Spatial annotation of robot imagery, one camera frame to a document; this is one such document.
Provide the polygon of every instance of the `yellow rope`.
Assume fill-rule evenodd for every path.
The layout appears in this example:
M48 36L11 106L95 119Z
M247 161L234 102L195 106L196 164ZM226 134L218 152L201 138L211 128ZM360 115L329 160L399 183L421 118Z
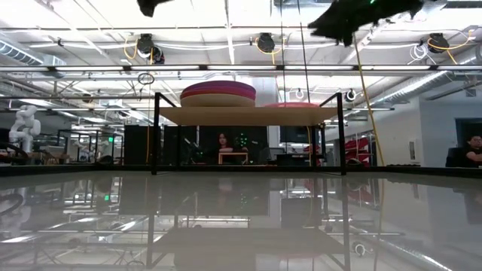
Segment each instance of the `yellow rope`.
M360 52L358 51L358 45L356 42L356 37L353 36L355 39L355 50L356 50L356 59L358 61L358 70L360 71L360 78L361 78L361 86L363 87L363 96L365 97L365 101L368 107L368 114L370 115L371 124L374 128L374 135L375 135L375 144L377 144L377 149L380 154L380 161L382 162L382 166L385 166L385 160L383 159L383 152L382 147L380 146L380 140L378 139L377 133L377 125L375 124L374 113L371 110L370 105L370 98L368 97L367 88L365 87L365 80L363 78L363 70L362 70L362 62L360 61ZM377 244L375 246L375 258L374 258L374 271L377 271L377 262L378 262L378 254L380 251L380 235L382 233L382 217L383 217L383 202L385 201L385 181L382 181L381 185L381 193L380 193L380 216L378 220L378 232L377 232Z

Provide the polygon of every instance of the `ceiling pipe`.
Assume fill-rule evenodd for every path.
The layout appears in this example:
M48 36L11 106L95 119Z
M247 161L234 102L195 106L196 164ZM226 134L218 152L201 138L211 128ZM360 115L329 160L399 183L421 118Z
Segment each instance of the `ceiling pipe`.
M456 60L460 65L480 65L482 64L482 44L478 44L475 47L460 53L456 56ZM452 64L451 60L447 60L443 64ZM384 93L372 98L372 105L377 105L383 102L398 102L401 100L407 100L411 97L417 96L429 90L433 90L434 87L450 83L456 80L454 73L449 71L440 71L425 75L422 77L410 78L401 84L398 84Z
M54 8L53 8L53 5L48 2L48 3L45 3L43 2L42 0L34 0L37 4L39 4L40 6L42 6L43 8L45 8L46 10L50 11L52 14L55 14L57 17L59 17L62 21L64 21L67 26L69 26L69 29L70 31L78 34L79 37L81 37L87 44L89 44L91 47L95 48L97 50L97 52L99 52L102 56L104 56L106 59L109 59L110 61L112 61L113 63L115 64L119 64L118 62L116 62L115 60L113 60L107 52L105 52L104 50L100 49L97 45L95 45L90 39L88 39L86 36L84 36L77 28L75 28L67 19L65 19L64 17L62 17L62 15L58 14Z

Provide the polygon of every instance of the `wooden tabletop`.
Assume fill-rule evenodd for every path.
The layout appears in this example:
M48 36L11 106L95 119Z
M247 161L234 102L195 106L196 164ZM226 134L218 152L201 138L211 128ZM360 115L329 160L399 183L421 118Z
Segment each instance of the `wooden tabletop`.
M161 116L186 126L313 126L336 114L336 108L160 108Z

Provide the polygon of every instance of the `fluorescent light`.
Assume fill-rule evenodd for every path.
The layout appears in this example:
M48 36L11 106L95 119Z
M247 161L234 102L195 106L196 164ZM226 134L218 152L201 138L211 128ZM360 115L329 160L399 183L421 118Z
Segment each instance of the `fluorescent light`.
M481 70L482 65L441 65L441 66L438 66L438 69L449 70L449 71Z
M285 66L287 70L304 70L304 65L287 65ZM350 65L307 65L307 70L353 70L353 66Z
M20 99L21 102L26 102L31 105L38 105L38 106L54 106L53 103L51 102L46 102L44 100L39 100L39 99Z
M420 71L430 69L429 65L364 65L362 70L371 71Z
M68 112L59 112L60 114L64 115L64 116L67 116L67 117L77 117L75 116L74 114L70 114Z
M198 65L142 65L130 67L133 71L178 71L198 70Z
M209 65L208 70L275 70L275 65Z
M127 63L127 64L129 64L129 65L133 65L133 64L132 64L129 60L127 60L127 59L121 59L121 62L125 62L125 63Z
M0 67L0 72L48 72L47 67Z
M83 117L85 120L95 123L106 123L107 120L101 119L99 117Z
M52 108L52 111L89 111L89 108Z
M59 72L93 72L93 71L123 71L122 66L72 66L72 67L56 67Z
M94 111L124 111L125 108L94 108Z

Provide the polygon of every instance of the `pink cushion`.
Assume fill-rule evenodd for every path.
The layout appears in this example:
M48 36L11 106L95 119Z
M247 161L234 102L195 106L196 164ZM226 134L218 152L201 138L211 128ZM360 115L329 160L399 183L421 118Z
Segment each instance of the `pink cushion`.
M264 107L271 107L271 108L317 108L319 105L309 103L309 102L277 102L269 105L265 105Z
M182 107L254 107L255 101L239 95L207 93L181 99Z
M236 87L200 87L195 90L190 90L187 92L183 91L181 94L181 99L192 95L202 95L202 94L208 94L208 93L224 93L224 94L230 94L230 95L239 95L250 99L256 99L256 93L253 93L249 90L236 88Z
M198 84L194 84L192 86L186 87L184 89L184 92L195 90L201 87L208 87L208 88L214 88L214 87L235 87L237 89L241 90L248 90L253 93L256 93L256 89L254 87L251 87L248 84L244 84L241 82L236 82L236 81L206 81Z

